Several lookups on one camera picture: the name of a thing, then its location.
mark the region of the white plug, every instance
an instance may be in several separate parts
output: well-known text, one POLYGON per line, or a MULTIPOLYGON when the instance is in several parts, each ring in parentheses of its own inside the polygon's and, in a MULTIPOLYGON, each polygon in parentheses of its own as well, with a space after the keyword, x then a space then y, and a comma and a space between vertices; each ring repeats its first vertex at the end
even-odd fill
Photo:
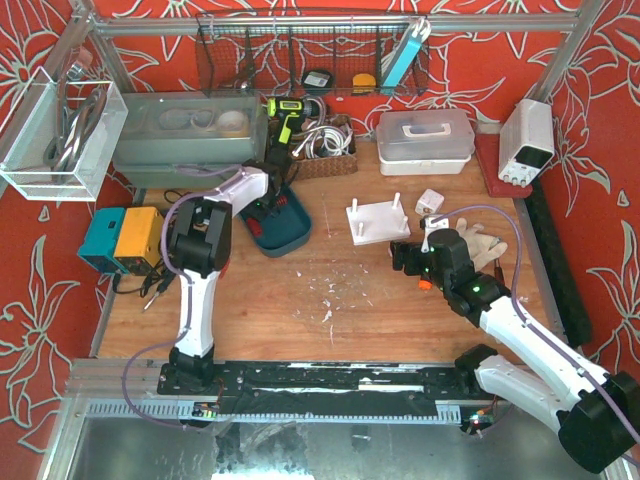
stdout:
POLYGON ((427 188, 418 199, 418 203, 416 203, 416 213, 421 216, 438 213, 443 202, 444 197, 442 195, 430 188, 427 188))

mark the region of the wicker basket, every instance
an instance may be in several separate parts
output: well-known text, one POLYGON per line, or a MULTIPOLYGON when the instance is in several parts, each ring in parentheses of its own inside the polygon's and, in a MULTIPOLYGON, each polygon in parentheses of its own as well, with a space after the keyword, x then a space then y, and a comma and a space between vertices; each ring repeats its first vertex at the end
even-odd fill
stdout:
MULTIPOLYGON (((351 126, 351 118, 348 115, 336 115, 331 124, 340 127, 344 124, 351 126)), ((275 129, 277 122, 272 122, 270 128, 275 129)), ((349 144, 349 154, 339 157, 321 158, 300 158, 297 159, 291 168, 291 175, 295 175, 295 180, 307 180, 309 178, 336 177, 339 175, 350 175, 358 171, 358 159, 356 158, 355 135, 349 144)))

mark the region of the wire mesh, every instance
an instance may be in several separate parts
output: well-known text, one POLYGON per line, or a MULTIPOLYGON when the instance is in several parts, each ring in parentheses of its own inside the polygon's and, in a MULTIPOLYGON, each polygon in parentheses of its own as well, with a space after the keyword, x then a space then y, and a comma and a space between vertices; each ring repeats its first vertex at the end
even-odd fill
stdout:
MULTIPOLYGON (((360 73, 372 75, 376 81, 373 91, 380 91, 382 59, 399 44, 409 25, 408 20, 389 25, 334 23, 326 15, 324 23, 300 19, 300 23, 287 25, 278 25, 277 17, 268 26, 216 25, 212 15, 200 15, 196 61, 201 90, 208 96, 239 92, 301 95, 305 72, 324 69, 334 77, 331 89, 335 94, 354 93, 353 77, 360 73)), ((425 43, 394 93, 424 93, 428 65, 425 43)))

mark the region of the banana plug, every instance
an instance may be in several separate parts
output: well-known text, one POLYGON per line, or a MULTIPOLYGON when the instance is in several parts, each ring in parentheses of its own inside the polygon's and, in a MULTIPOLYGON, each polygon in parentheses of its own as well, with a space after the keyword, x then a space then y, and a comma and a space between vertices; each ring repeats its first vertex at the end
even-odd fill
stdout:
POLYGON ((149 310, 151 305, 153 305, 153 302, 155 302, 160 295, 167 291, 167 288, 169 288, 169 285, 171 285, 171 282, 173 282, 174 278, 176 278, 176 274, 167 271, 165 278, 162 280, 162 282, 160 282, 158 288, 156 288, 156 293, 153 294, 153 297, 151 297, 147 304, 142 308, 142 313, 149 310))

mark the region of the white power supply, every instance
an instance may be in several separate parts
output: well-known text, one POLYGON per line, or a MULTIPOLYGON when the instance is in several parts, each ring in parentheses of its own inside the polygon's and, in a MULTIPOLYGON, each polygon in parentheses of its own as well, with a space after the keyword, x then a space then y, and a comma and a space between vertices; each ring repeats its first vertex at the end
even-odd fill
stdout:
POLYGON ((521 100, 500 130, 498 178, 524 188, 551 157, 551 107, 535 100, 521 100))

